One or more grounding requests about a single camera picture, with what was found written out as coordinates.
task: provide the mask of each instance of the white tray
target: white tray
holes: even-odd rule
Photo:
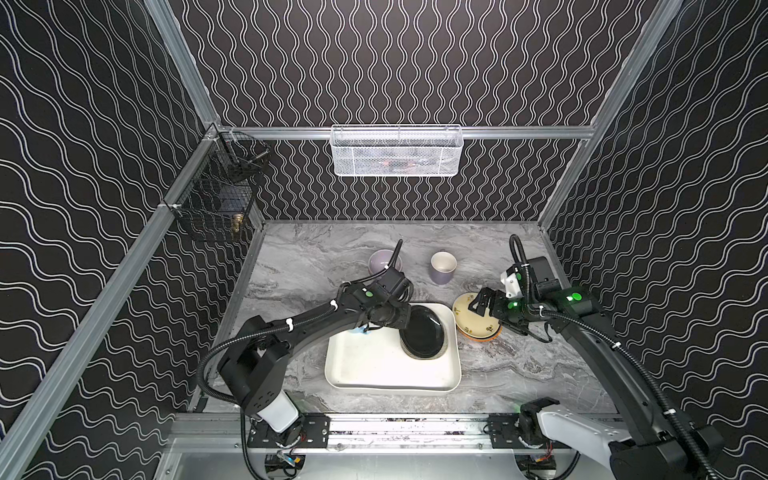
[[[445,328],[448,348],[439,358],[414,359],[400,346],[397,329],[341,332],[331,337],[326,357],[326,380],[350,393],[444,395],[462,380],[458,360],[456,321],[440,303],[413,303],[435,312]]]

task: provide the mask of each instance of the purple bowl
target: purple bowl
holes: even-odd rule
[[[393,250],[377,250],[374,252],[373,255],[371,255],[371,258],[368,260],[368,271],[371,273],[371,275],[384,270],[384,266],[389,263],[389,259],[392,258],[393,253],[395,253]],[[395,262],[395,270],[400,272],[402,272],[401,255],[402,252],[397,256],[397,261]]]

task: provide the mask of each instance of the yellow plate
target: yellow plate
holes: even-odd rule
[[[498,319],[491,316],[490,309],[485,309],[485,316],[469,311],[469,304],[477,297],[477,293],[464,293],[453,303],[453,315],[456,317],[456,328],[459,332],[473,340],[494,339],[502,326]]]

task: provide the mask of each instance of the white mesh basket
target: white mesh basket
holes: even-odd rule
[[[341,177],[453,177],[459,125],[333,125],[333,169]]]

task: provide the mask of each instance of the gold object in basket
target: gold object in basket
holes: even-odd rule
[[[240,231],[240,226],[243,224],[243,220],[245,220],[244,214],[234,214],[232,216],[232,233]]]
[[[456,328],[470,339],[478,342],[493,340],[502,331],[498,319],[491,316],[491,310],[485,310],[485,316],[469,311],[469,304],[477,297],[470,292],[459,295],[453,303],[453,315],[456,317]]]

